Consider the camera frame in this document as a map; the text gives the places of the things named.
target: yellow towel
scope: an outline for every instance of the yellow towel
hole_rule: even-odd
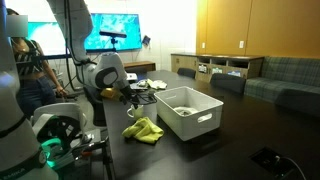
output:
[[[154,125],[148,117],[140,118],[137,122],[126,128],[122,135],[126,138],[134,137],[139,141],[154,144],[163,135],[163,130]]]

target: couch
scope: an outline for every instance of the couch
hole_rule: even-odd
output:
[[[265,57],[260,76],[247,79],[244,94],[275,102],[287,89],[320,94],[320,59]]]

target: white plastic bin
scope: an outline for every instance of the white plastic bin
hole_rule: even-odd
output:
[[[183,141],[220,126],[222,101],[185,86],[154,95],[158,115]],[[183,116],[173,110],[179,106],[195,108],[198,112]]]

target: tv screen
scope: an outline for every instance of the tv screen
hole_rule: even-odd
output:
[[[100,30],[125,33],[126,38],[116,37],[117,51],[141,49],[141,33],[138,14],[91,14],[93,29],[86,38],[87,52],[103,52],[113,48],[111,37],[101,36]],[[57,22],[29,22],[28,39],[36,40],[45,55],[65,54],[65,40]]]

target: black table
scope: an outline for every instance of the black table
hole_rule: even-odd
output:
[[[208,83],[169,71],[148,72],[145,77],[163,80],[167,89],[189,86],[224,102],[221,126],[187,142],[157,116],[156,105],[145,106],[146,115],[164,130],[155,145],[121,133],[134,122],[130,105],[104,100],[110,149],[116,179],[219,180],[274,179],[251,156],[264,147],[293,159],[307,179],[320,179],[320,120],[280,108],[272,103],[213,88]],[[297,170],[286,179],[302,179]]]

